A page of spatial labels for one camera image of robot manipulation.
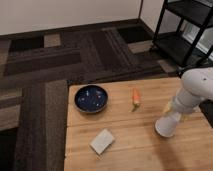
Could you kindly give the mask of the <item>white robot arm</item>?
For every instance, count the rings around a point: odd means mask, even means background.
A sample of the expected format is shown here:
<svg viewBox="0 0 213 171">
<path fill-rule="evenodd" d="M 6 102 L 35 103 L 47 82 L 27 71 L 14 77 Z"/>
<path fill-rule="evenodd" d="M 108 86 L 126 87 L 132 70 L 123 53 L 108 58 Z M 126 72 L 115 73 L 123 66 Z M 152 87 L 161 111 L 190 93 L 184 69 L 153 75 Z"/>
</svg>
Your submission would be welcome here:
<svg viewBox="0 0 213 171">
<path fill-rule="evenodd" d="M 190 69 L 181 77 L 182 87 L 172 98 L 173 111 L 190 114 L 204 100 L 213 101 L 213 67 Z"/>
</svg>

